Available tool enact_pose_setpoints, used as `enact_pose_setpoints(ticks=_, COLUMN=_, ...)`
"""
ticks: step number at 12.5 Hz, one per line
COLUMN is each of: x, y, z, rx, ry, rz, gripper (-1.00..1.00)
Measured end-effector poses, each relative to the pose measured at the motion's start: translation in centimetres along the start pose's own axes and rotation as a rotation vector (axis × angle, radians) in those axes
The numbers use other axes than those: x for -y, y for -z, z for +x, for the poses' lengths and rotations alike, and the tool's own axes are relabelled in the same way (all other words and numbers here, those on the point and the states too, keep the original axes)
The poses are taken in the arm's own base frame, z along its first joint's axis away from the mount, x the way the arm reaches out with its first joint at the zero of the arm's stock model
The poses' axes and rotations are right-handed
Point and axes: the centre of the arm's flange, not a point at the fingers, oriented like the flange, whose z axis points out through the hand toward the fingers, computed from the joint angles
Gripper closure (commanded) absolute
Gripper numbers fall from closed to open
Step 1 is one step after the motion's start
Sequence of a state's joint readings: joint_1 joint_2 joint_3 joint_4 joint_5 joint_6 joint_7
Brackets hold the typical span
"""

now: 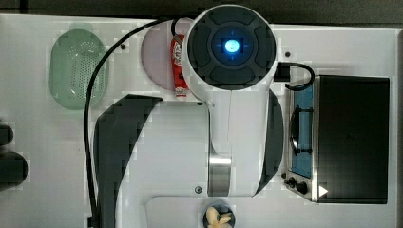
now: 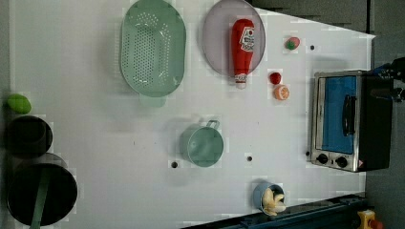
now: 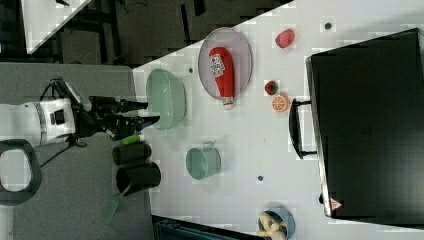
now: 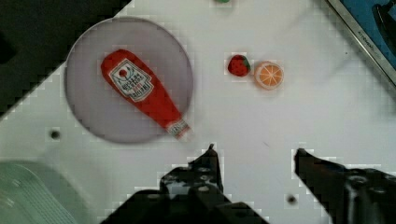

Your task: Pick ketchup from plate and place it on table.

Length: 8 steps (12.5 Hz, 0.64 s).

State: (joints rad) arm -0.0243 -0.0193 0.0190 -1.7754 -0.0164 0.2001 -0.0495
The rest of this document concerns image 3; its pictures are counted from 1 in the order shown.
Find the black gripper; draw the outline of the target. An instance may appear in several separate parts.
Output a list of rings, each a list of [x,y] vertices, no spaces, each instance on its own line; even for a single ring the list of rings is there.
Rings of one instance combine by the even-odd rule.
[[[124,117],[123,113],[142,110],[147,102],[116,100],[114,97],[90,96],[90,110],[86,110],[81,101],[71,99],[75,122],[74,139],[91,137],[98,132],[107,133],[112,140],[121,140],[142,131],[160,120],[159,116]]]

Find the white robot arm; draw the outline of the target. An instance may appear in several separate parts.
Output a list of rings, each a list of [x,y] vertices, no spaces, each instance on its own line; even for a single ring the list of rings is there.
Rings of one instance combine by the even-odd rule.
[[[70,144],[96,133],[118,141],[154,125],[159,116],[123,116],[146,109],[147,102],[91,96],[89,110],[78,101],[50,101],[1,105],[1,140],[25,139],[33,147],[67,141]]]

